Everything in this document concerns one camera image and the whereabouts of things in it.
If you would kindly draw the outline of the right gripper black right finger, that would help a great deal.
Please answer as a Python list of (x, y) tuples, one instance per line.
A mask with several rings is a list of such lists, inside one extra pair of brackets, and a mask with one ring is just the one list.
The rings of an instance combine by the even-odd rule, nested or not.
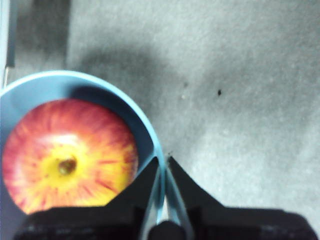
[(173, 158), (167, 160), (173, 196), (196, 240), (316, 240), (308, 221), (281, 209), (224, 206), (202, 189)]

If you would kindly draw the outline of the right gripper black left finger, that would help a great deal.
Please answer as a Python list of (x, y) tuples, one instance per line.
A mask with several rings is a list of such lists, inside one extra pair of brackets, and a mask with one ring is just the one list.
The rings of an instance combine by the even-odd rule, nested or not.
[(157, 197), (160, 165), (154, 157), (104, 206), (60, 207), (29, 215), (15, 240), (137, 240)]

